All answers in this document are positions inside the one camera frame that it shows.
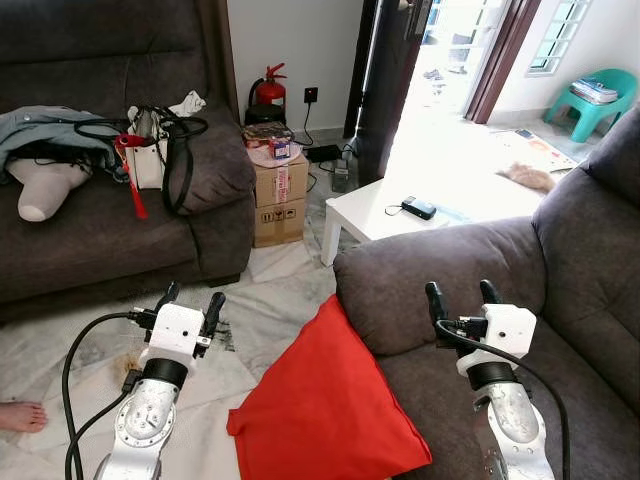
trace sofa cushion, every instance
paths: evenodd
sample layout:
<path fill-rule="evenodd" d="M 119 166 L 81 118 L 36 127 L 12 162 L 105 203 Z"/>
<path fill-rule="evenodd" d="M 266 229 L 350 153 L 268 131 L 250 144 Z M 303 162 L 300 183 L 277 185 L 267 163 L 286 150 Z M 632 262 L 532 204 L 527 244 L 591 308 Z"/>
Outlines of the sofa cushion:
<path fill-rule="evenodd" d="M 529 218 L 409 233 L 336 257 L 337 293 L 374 354 L 394 355 L 435 340 L 424 286 L 437 281 L 450 318 L 478 313 L 480 280 L 538 313 L 544 263 Z"/>
<path fill-rule="evenodd" d="M 432 345 L 379 357 L 398 402 L 429 442 L 433 464 L 394 477 L 399 480 L 485 479 L 473 432 L 473 395 L 457 374 L 456 354 Z M 618 480 L 640 471 L 638 417 L 593 369 L 545 322 L 538 322 L 524 361 L 562 396 L 569 413 L 572 478 Z M 557 408 L 544 387 L 522 369 L 516 374 L 533 389 L 533 403 L 547 426 L 546 452 L 561 478 L 561 430 Z"/>
<path fill-rule="evenodd" d="M 0 2 L 0 112 L 65 105 L 121 117 L 209 91 L 195 0 Z"/>
<path fill-rule="evenodd" d="M 128 185 L 96 172 L 51 219 L 29 223 L 21 187 L 0 187 L 0 302 L 196 261 L 187 222 L 158 191 L 142 192 L 149 218 L 138 220 Z"/>
<path fill-rule="evenodd" d="M 627 112 L 580 166 L 640 208 L 640 107 Z"/>
<path fill-rule="evenodd" d="M 251 195 L 256 173 L 242 143 L 240 129 L 223 106 L 207 107 L 198 117 L 209 124 L 201 135 L 189 140 L 193 155 L 193 177 L 180 213 L 191 215 Z M 173 201 L 178 198 L 187 162 L 178 157 L 170 177 Z"/>
<path fill-rule="evenodd" d="M 640 414 L 640 209 L 577 168 L 533 221 L 545 318 Z"/>

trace electrical outlet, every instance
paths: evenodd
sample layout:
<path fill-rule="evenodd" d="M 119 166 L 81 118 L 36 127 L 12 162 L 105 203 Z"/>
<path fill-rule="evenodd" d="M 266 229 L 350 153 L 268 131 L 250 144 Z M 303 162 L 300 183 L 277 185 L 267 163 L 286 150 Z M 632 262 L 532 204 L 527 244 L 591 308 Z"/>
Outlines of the electrical outlet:
<path fill-rule="evenodd" d="M 304 103 L 314 103 L 318 101 L 318 87 L 307 87 L 304 89 Z"/>

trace red fire extinguisher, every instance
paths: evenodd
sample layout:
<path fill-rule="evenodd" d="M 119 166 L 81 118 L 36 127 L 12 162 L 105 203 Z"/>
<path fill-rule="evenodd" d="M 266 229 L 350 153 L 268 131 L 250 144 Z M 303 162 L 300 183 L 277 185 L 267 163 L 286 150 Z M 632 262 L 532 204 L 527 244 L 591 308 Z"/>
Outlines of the red fire extinguisher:
<path fill-rule="evenodd" d="M 276 72 L 284 67 L 284 63 L 280 63 L 275 67 L 267 67 L 265 78 L 256 81 L 251 88 L 256 92 L 256 103 L 259 105 L 279 105 L 285 111 L 287 100 L 287 89 L 284 85 L 276 82 L 276 78 L 287 78 L 286 75 L 278 75 Z M 249 98 L 253 97 L 253 91 L 249 94 Z"/>

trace gray sofa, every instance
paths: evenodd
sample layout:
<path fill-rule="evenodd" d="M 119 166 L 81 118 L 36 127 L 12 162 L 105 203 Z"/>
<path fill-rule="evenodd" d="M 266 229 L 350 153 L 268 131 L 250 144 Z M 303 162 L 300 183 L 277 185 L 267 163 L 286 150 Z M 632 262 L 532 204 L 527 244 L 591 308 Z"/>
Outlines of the gray sofa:
<path fill-rule="evenodd" d="M 334 269 L 351 323 L 432 449 L 433 465 L 398 478 L 486 478 L 471 389 L 455 352 L 435 348 L 424 294 L 435 280 L 450 318 L 477 314 L 483 278 L 539 316 L 525 361 L 564 399 L 572 478 L 640 478 L 640 109 L 532 219 L 391 237 L 339 255 Z M 555 404 L 527 372 L 516 373 L 546 420 L 547 456 L 560 479 Z"/>
<path fill-rule="evenodd" d="M 30 224 L 18 217 L 21 185 L 0 185 L 0 321 L 24 315 L 27 297 L 48 308 L 61 298 L 51 292 L 79 286 L 78 298 L 112 296 L 171 279 L 230 282 L 244 270 L 255 173 L 228 106 L 233 71 L 216 8 L 214 0 L 0 2 L 0 112 L 64 105 L 123 118 L 130 105 L 177 104 L 195 89 L 209 123 L 191 140 L 193 180 L 180 215 L 145 190 L 150 216 L 138 220 L 128 185 L 95 171 L 53 218 Z M 174 198 L 184 164 L 175 173 Z"/>

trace handbag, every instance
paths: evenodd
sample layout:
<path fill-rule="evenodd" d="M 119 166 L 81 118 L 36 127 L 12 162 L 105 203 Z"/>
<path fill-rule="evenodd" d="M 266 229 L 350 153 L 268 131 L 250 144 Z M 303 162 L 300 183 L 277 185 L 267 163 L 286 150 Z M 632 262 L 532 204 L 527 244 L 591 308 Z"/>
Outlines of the handbag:
<path fill-rule="evenodd" d="M 178 213 L 191 186 L 193 178 L 193 154 L 189 140 L 209 128 L 207 121 L 199 117 L 180 117 L 167 107 L 136 107 L 133 120 L 91 119 L 74 123 L 74 130 L 80 135 L 103 140 L 111 147 L 120 133 L 129 133 L 145 138 L 148 146 L 126 148 L 126 162 L 129 166 L 129 181 L 132 188 L 161 189 L 165 207 Z M 96 134 L 86 130 L 90 125 L 109 126 L 115 135 Z M 184 162 L 184 178 L 175 200 L 171 195 L 171 177 L 176 165 Z"/>

